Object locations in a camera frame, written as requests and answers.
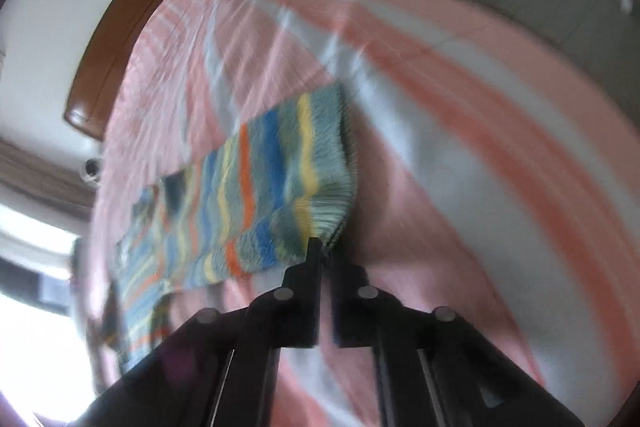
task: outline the folded towel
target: folded towel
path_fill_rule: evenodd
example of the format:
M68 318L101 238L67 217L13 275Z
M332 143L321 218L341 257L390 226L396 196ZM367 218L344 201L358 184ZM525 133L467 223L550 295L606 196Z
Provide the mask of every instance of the folded towel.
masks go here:
M103 321L122 367L168 334L173 292L304 261L309 237L329 245L337 237L355 190L338 84L287 100L145 188L119 245Z

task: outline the bed frame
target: bed frame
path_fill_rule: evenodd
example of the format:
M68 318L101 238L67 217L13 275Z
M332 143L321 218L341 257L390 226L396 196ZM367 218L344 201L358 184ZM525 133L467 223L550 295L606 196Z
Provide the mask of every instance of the bed frame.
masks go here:
M65 120L97 140L113 109L140 32L163 0L112 0L82 56L66 101Z

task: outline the curtain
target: curtain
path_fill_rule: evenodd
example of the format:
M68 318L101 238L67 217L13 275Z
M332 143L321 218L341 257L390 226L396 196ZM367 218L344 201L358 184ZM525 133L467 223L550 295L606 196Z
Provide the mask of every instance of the curtain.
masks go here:
M88 221L95 191L77 172L52 165L0 139L0 185L49 208Z

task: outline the tiled floor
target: tiled floor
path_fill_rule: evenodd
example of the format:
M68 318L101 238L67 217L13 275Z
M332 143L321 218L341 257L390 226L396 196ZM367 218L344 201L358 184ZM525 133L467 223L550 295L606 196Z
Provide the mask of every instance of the tiled floor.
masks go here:
M640 128L640 4L620 0L475 0L562 50Z

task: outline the pink striped bedsheet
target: pink striped bedsheet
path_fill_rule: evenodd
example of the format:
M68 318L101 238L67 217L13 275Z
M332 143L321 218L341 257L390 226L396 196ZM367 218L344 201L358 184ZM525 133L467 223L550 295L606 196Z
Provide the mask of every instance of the pink striped bedsheet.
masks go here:
M462 313L588 426L640 379L640 140L565 58L466 0L165 0L108 125L90 240L99 316L145 185L282 100L346 86L358 146L347 230L372 283ZM282 269L177 295L178 326ZM377 425L367 350L284 350L272 425Z

